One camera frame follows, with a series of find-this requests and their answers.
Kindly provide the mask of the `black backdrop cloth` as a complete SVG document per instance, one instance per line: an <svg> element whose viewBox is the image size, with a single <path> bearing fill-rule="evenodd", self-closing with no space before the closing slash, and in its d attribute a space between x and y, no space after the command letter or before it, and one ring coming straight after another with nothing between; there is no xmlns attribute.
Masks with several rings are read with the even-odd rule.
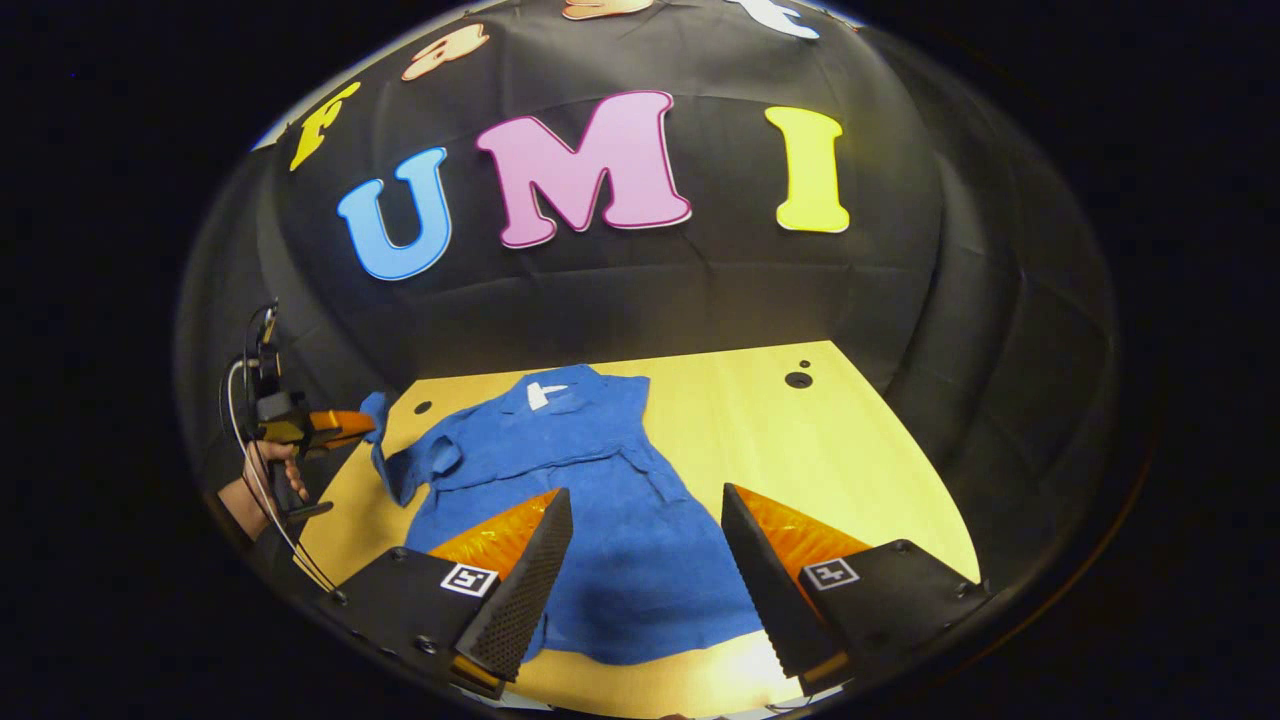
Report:
<svg viewBox="0 0 1280 720"><path fill-rule="evenodd" d="M246 155L180 286L175 404L212 469L215 375L282 304L314 398L831 341L957 501L989 574L1101 495L1120 329L1056 163L879 29L728 0L571 20L497 0L343 70Z"/></svg>

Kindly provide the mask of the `blue button shirt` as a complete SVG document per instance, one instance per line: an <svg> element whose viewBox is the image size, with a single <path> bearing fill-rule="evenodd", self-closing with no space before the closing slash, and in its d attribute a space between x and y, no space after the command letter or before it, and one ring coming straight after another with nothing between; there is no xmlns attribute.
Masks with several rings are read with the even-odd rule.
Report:
<svg viewBox="0 0 1280 720"><path fill-rule="evenodd" d="M553 489L570 492L573 534L527 648L635 665L707 650L762 629L724 534L643 424L650 380L588 365L521 377L503 395L439 420L390 451L390 400L361 411L372 464L406 506L406 536L431 552Z"/></svg>

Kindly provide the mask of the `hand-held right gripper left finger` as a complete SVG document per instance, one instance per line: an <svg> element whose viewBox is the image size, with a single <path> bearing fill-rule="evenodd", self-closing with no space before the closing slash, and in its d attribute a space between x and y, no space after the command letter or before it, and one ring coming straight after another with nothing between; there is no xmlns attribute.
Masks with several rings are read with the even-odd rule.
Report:
<svg viewBox="0 0 1280 720"><path fill-rule="evenodd" d="M515 682L573 536L552 489L434 551L397 546L315 600L316 621L435 692L499 700Z"/></svg>

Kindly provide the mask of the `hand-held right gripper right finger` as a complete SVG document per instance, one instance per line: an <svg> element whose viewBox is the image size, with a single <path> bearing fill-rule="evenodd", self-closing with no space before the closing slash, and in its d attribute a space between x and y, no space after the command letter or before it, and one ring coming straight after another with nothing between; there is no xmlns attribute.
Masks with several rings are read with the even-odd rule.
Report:
<svg viewBox="0 0 1280 720"><path fill-rule="evenodd" d="M906 674L992 598L909 539L872 546L733 483L721 527L783 674L808 696Z"/></svg>

